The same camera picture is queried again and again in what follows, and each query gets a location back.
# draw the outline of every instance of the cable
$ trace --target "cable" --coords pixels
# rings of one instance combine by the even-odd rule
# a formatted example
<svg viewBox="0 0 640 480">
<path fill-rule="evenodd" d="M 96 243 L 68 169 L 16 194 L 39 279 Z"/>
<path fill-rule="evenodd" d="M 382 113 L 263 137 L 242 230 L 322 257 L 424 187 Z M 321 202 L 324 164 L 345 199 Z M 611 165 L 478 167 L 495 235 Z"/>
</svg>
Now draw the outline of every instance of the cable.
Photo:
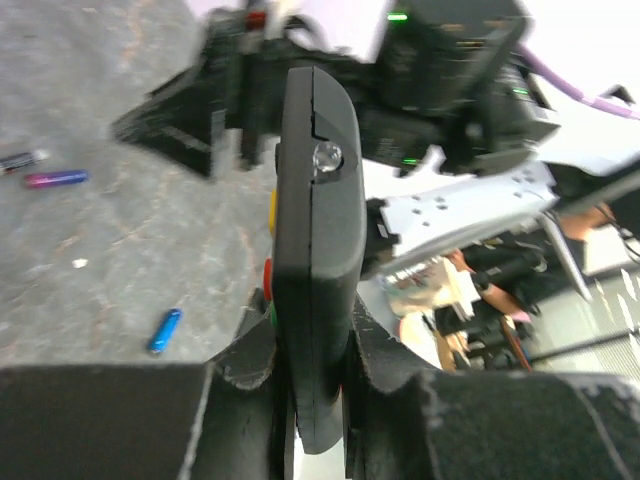
<svg viewBox="0 0 640 480">
<path fill-rule="evenodd" d="M 590 97 L 586 95 L 577 87 L 571 85 L 560 75 L 551 70 L 551 68 L 549 68 L 526 46 L 519 45 L 518 53 L 522 55 L 527 63 L 530 64 L 534 73 L 540 75 L 542 78 L 547 80 L 551 85 L 556 87 L 569 98 L 572 98 L 573 100 L 580 102 L 583 105 L 587 105 L 588 107 L 595 108 L 596 110 L 600 110 L 617 117 L 640 120 L 640 110 L 638 108 L 616 105 L 615 103 L 610 102 L 602 96 Z"/>
<path fill-rule="evenodd" d="M 520 366 L 524 368 L 527 372 L 532 372 L 533 368 L 531 368 L 531 364 L 527 359 L 526 353 L 522 349 L 522 345 L 520 344 L 520 339 L 518 339 L 514 334 L 511 333 L 511 327 L 509 326 L 509 322 L 506 317 L 502 317 L 500 320 L 500 326 L 502 327 L 502 334 L 505 339 L 509 343 L 509 347 L 511 347 L 511 351 L 516 356 L 518 361 L 520 362 Z"/>
<path fill-rule="evenodd" d="M 627 255 L 629 256 L 629 259 L 633 263 L 640 265 L 640 252 L 638 252 L 636 249 L 631 247 L 631 245 L 629 244 L 631 240 L 635 239 L 634 236 L 631 234 L 631 232 L 629 232 L 626 228 L 621 227 L 616 221 L 616 219 L 613 218 L 611 215 L 609 215 L 609 212 L 607 212 L 604 208 L 602 208 L 599 205 L 596 206 L 596 208 L 600 211 L 600 213 L 604 215 L 604 217 L 607 219 L 609 224 L 616 229 L 616 232 L 618 233 L 620 240 L 622 240 L 622 244 L 624 245 L 624 249 L 626 250 Z"/>
</svg>

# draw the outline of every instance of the battery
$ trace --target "battery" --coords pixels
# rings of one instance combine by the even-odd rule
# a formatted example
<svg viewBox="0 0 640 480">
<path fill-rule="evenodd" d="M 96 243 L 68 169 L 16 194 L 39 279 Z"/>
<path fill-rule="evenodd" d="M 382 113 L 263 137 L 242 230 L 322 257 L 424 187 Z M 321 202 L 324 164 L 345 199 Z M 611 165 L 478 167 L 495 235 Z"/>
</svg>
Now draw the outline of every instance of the battery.
<svg viewBox="0 0 640 480">
<path fill-rule="evenodd" d="M 149 342 L 148 350 L 154 355 L 160 355 L 169 346 L 169 341 L 182 319 L 182 310 L 172 308 L 167 312 L 160 327 Z"/>
<path fill-rule="evenodd" d="M 0 175 L 8 175 L 17 170 L 30 167 L 49 157 L 46 150 L 22 152 L 0 159 Z"/>
<path fill-rule="evenodd" d="M 68 170 L 64 172 L 32 173 L 25 175 L 24 183 L 27 188 L 51 188 L 63 185 L 74 185 L 86 182 L 89 172 L 86 170 Z"/>
</svg>

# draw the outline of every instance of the clear led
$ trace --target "clear led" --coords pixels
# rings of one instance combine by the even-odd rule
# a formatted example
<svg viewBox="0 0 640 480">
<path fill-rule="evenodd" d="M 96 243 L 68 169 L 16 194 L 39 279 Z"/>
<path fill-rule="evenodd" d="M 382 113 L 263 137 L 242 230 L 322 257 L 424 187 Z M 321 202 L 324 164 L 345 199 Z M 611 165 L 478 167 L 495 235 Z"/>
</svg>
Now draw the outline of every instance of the clear led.
<svg viewBox="0 0 640 480">
<path fill-rule="evenodd" d="M 335 172 L 342 166 L 342 150 L 333 142 L 320 142 L 313 151 L 313 164 L 322 173 Z"/>
</svg>

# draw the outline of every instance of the yellow button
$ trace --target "yellow button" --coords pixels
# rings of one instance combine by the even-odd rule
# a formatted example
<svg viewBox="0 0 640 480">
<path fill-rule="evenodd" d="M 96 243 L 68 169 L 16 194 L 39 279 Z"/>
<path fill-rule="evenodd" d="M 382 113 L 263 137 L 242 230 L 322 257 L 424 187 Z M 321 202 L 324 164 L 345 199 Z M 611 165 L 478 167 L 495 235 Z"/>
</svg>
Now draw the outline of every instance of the yellow button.
<svg viewBox="0 0 640 480">
<path fill-rule="evenodd" d="M 278 205 L 278 192 L 273 190 L 271 192 L 271 206 L 269 207 L 269 232 L 273 237 L 273 232 L 276 229 L 276 209 Z"/>
</svg>

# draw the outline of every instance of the red button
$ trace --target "red button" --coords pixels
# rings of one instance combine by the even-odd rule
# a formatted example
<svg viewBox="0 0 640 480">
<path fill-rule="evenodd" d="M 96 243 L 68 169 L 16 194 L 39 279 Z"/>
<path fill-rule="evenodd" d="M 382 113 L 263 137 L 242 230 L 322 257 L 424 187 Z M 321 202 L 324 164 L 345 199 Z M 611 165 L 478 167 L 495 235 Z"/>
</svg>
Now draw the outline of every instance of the red button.
<svg viewBox="0 0 640 480">
<path fill-rule="evenodd" d="M 246 18 L 246 28 L 248 31 L 262 30 L 267 23 L 267 14 L 263 11 L 249 12 Z"/>
<path fill-rule="evenodd" d="M 262 274 L 262 290 L 264 290 L 264 299 L 270 302 L 271 297 L 271 259 L 264 261 L 264 273 Z"/>
</svg>

